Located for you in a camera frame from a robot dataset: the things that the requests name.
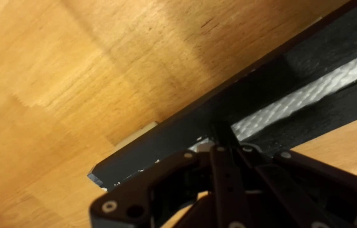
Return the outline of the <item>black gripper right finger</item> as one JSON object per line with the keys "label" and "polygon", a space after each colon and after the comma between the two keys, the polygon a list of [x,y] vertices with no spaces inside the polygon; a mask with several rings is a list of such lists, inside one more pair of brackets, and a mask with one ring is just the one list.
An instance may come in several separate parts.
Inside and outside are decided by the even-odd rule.
{"label": "black gripper right finger", "polygon": [[241,156],[299,228],[357,228],[357,175],[283,151],[244,144]]}

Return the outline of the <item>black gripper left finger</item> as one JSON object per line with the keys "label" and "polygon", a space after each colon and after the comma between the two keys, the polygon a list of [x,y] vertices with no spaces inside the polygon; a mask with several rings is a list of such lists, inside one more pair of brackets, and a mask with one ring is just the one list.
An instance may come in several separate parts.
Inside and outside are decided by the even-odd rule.
{"label": "black gripper left finger", "polygon": [[252,228],[240,151],[231,129],[218,126],[208,151],[169,156],[95,199],[92,228],[161,228],[182,210],[174,228]]}

